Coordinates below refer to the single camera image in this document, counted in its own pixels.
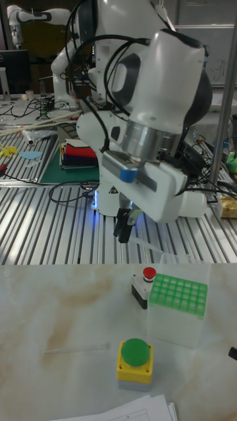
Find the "white paper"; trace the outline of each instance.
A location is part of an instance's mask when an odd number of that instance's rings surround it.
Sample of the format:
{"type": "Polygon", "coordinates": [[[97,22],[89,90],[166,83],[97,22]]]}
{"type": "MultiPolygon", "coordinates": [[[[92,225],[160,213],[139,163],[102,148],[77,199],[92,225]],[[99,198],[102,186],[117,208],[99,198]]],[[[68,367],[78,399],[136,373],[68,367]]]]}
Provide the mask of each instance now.
{"type": "Polygon", "coordinates": [[[67,418],[58,421],[173,421],[164,395],[145,397],[103,414],[67,418]]]}
{"type": "Polygon", "coordinates": [[[169,412],[171,414],[171,418],[173,421],[178,421],[177,415],[176,415],[176,411],[175,411],[175,406],[173,403],[170,403],[169,405],[169,412]]]}

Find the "whiteboard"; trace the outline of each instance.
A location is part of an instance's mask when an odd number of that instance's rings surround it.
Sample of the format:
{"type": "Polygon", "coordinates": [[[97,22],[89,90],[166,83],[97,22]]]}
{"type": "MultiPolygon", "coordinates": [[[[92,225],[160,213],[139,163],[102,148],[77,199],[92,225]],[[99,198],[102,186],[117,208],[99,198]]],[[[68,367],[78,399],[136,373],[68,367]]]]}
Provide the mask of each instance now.
{"type": "Polygon", "coordinates": [[[206,71],[212,86],[223,86],[226,78],[228,57],[233,28],[185,28],[179,32],[198,39],[210,48],[206,71]]]}

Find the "metal pole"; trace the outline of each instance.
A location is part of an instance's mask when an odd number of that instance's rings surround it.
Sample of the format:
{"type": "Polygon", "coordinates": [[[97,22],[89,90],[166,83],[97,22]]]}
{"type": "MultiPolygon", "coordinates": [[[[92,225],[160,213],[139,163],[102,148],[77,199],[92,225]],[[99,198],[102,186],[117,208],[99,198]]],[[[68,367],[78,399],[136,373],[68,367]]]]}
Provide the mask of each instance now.
{"type": "Polygon", "coordinates": [[[234,32],[230,47],[230,56],[228,60],[228,68],[226,74],[226,82],[224,85],[223,100],[221,104],[221,113],[217,128],[217,139],[213,153],[213,162],[211,165],[210,181],[217,183],[221,159],[223,155],[223,141],[226,139],[228,119],[231,112],[232,99],[234,95],[234,86],[237,78],[237,13],[234,23],[234,32]]]}

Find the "blue light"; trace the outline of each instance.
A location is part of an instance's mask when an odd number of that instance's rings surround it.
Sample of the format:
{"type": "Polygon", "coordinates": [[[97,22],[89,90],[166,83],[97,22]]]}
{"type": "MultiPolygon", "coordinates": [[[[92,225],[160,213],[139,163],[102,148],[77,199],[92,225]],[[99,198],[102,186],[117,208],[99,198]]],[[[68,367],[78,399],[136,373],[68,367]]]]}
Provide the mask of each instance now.
{"type": "Polygon", "coordinates": [[[95,191],[95,209],[97,209],[97,190],[95,191]]]}

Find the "red button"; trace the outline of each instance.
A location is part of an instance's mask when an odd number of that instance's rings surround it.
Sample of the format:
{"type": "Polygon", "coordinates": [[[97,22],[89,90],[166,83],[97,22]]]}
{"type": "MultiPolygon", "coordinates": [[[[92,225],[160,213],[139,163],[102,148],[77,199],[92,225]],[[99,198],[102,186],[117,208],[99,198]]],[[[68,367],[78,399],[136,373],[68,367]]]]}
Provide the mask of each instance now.
{"type": "Polygon", "coordinates": [[[156,275],[156,270],[153,268],[145,268],[144,269],[144,276],[147,279],[153,279],[156,275]]]}

